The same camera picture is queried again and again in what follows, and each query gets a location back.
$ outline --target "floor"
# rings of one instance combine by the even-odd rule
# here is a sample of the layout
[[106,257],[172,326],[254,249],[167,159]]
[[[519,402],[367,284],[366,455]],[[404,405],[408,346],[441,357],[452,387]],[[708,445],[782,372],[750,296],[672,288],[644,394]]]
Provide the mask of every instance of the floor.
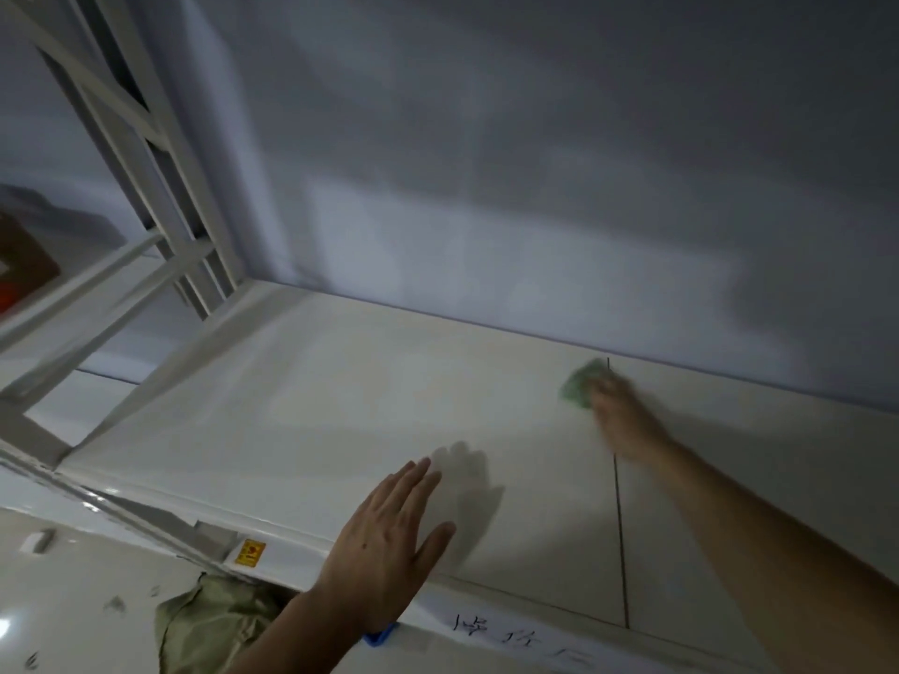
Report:
[[[43,555],[20,551],[52,527]],[[0,670],[41,674],[155,674],[155,606],[190,589],[193,565],[106,537],[0,509]],[[373,649],[357,645],[338,674],[431,674],[538,669],[402,626]]]

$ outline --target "left hand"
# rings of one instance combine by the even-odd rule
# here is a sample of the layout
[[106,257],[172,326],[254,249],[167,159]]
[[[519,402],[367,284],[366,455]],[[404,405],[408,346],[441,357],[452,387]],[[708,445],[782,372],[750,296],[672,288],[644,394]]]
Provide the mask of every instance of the left hand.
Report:
[[324,561],[313,592],[361,634],[382,631],[421,589],[456,532],[438,525],[415,548],[421,515],[441,481],[431,459],[409,462],[385,478],[356,509]]

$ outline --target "green cloth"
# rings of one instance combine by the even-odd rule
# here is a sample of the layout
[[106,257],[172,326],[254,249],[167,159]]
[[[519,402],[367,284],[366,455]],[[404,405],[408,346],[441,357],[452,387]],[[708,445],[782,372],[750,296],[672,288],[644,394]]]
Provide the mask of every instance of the green cloth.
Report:
[[221,674],[279,612],[264,586],[202,575],[156,607],[159,674]]
[[590,389],[587,387],[587,381],[612,377],[609,361],[594,359],[568,376],[568,381],[559,388],[559,397],[583,409],[590,409]]

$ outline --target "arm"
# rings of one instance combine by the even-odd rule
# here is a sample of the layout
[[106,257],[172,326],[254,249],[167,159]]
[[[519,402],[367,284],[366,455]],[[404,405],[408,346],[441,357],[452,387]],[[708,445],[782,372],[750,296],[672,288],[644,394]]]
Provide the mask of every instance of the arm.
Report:
[[644,466],[787,674],[899,671],[899,587],[677,444],[622,379],[591,401],[612,450]]
[[287,604],[228,674],[327,674],[363,634],[383,631],[421,589],[456,528],[443,523],[416,551],[441,474],[409,462],[365,499],[337,537],[316,585]]

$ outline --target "yellow warning label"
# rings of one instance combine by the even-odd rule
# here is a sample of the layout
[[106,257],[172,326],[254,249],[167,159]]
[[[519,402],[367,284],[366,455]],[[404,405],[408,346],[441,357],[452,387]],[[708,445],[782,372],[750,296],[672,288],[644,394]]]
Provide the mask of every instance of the yellow warning label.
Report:
[[262,557],[264,550],[265,543],[247,539],[243,542],[240,553],[237,554],[234,562],[238,565],[246,565],[248,568],[254,568],[256,567],[256,564],[259,563],[259,559]]

